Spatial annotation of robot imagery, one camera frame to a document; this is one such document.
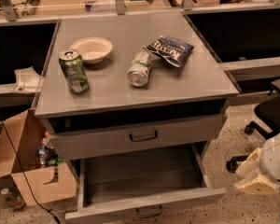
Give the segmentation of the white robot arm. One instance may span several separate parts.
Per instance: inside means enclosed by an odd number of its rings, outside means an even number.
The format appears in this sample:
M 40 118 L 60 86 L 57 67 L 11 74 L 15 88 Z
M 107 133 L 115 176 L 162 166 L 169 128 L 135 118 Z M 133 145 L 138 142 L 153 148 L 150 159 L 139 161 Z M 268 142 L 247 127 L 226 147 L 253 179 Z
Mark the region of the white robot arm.
M 235 173 L 241 180 L 234 186 L 248 195 L 274 195 L 280 191 L 280 133 L 256 148 Z

